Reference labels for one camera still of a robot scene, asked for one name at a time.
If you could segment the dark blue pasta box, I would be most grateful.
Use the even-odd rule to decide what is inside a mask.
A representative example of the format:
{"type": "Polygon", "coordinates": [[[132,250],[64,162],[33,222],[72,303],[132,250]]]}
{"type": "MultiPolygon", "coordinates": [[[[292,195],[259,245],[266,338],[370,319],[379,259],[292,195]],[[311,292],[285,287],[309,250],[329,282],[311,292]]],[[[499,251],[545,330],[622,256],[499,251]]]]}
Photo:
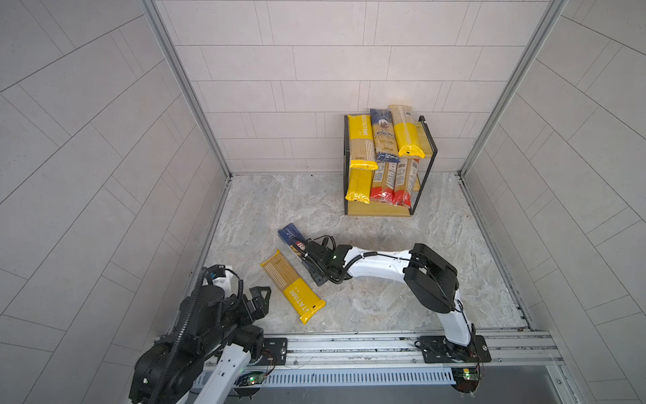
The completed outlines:
{"type": "Polygon", "coordinates": [[[290,223],[286,227],[278,230],[279,237],[287,244],[293,253],[299,258],[301,264],[307,269],[312,280],[317,286],[322,286],[327,282],[327,278],[323,273],[314,266],[311,262],[304,258],[304,250],[306,249],[306,238],[300,233],[297,227],[290,223]]]}

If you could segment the yellow pastatime pasta pack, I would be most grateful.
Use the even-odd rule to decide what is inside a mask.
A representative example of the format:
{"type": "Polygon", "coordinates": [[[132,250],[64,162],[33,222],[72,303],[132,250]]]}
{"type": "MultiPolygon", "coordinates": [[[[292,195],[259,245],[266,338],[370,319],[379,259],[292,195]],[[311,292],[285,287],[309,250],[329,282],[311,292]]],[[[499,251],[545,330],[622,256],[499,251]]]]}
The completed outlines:
{"type": "Polygon", "coordinates": [[[282,291],[303,324],[307,324],[326,305],[279,250],[261,267],[282,291]]]}

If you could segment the red spaghetti pack top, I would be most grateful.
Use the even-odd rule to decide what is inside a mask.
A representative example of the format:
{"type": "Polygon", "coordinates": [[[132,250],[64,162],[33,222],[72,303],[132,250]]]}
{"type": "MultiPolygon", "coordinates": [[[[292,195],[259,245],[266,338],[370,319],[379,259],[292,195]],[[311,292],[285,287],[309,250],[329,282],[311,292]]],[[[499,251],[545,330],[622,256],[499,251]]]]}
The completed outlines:
{"type": "Polygon", "coordinates": [[[378,164],[378,169],[373,172],[371,201],[394,204],[396,170],[397,163],[378,164]]]}

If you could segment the red spaghetti pack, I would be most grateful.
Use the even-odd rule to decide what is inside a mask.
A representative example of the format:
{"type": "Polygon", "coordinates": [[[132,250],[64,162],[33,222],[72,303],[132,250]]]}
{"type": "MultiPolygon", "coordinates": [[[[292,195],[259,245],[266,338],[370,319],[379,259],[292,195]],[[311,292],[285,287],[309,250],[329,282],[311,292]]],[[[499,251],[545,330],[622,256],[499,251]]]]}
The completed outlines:
{"type": "Polygon", "coordinates": [[[371,201],[394,204],[396,170],[397,163],[378,164],[378,169],[373,172],[371,201]]]}
{"type": "Polygon", "coordinates": [[[417,181],[419,158],[402,158],[395,172],[393,202],[395,205],[411,208],[412,193],[417,181]]]}

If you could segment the yellow kraft pasta pack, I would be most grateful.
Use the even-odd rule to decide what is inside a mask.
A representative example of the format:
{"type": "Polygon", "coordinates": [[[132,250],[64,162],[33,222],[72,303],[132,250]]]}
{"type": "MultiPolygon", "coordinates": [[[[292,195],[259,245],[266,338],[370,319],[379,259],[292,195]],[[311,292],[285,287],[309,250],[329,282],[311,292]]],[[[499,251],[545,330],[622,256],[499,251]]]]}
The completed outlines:
{"type": "Polygon", "coordinates": [[[389,106],[392,115],[395,139],[400,158],[426,157],[419,141],[418,131],[413,120],[412,107],[407,105],[391,104],[389,106]]]}
{"type": "Polygon", "coordinates": [[[358,168],[351,168],[348,176],[347,201],[370,203],[370,192],[373,181],[373,172],[358,168]]]}

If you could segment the yellow pasta pack wholewheat spaghetti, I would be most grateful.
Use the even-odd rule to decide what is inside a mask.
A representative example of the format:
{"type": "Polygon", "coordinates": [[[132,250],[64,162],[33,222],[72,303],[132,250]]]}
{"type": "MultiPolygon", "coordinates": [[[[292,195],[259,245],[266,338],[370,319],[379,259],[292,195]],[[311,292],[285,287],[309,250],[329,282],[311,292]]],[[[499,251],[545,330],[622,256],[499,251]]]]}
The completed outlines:
{"type": "Polygon", "coordinates": [[[348,116],[349,168],[376,171],[376,152],[371,117],[368,114],[348,116]]]}

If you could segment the blue clear spaghetti pack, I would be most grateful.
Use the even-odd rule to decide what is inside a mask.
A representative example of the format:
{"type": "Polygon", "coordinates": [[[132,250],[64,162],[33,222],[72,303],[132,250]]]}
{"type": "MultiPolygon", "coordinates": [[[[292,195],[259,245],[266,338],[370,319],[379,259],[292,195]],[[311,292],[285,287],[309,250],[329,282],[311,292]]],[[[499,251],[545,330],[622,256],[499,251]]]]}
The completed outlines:
{"type": "Polygon", "coordinates": [[[376,161],[378,163],[399,163],[399,149],[390,110],[370,109],[370,118],[376,161]]]}

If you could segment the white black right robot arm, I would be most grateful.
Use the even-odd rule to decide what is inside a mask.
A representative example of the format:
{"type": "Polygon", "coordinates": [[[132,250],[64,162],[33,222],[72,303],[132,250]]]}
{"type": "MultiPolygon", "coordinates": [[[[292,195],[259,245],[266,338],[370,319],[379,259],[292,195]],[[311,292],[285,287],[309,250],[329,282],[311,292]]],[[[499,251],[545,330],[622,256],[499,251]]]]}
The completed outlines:
{"type": "Polygon", "coordinates": [[[427,363],[491,362],[486,341],[469,321],[459,293],[457,269],[434,250],[417,243],[410,250],[380,252],[328,242],[307,240],[296,248],[301,259],[334,284],[361,277],[388,279],[405,284],[417,301],[437,314],[444,336],[420,337],[415,346],[427,363]]]}

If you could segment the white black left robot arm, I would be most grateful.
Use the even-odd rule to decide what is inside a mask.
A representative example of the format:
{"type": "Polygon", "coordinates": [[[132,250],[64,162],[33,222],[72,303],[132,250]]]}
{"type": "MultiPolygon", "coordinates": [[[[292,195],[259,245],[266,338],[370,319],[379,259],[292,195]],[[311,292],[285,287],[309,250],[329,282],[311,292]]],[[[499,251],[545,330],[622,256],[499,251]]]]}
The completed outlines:
{"type": "Polygon", "coordinates": [[[255,286],[222,264],[204,267],[180,304],[173,330],[137,360],[128,398],[133,403],[177,403],[193,387],[205,363],[220,355],[209,378],[223,402],[242,370],[263,355],[263,330],[254,322],[267,316],[272,289],[255,286]]]}

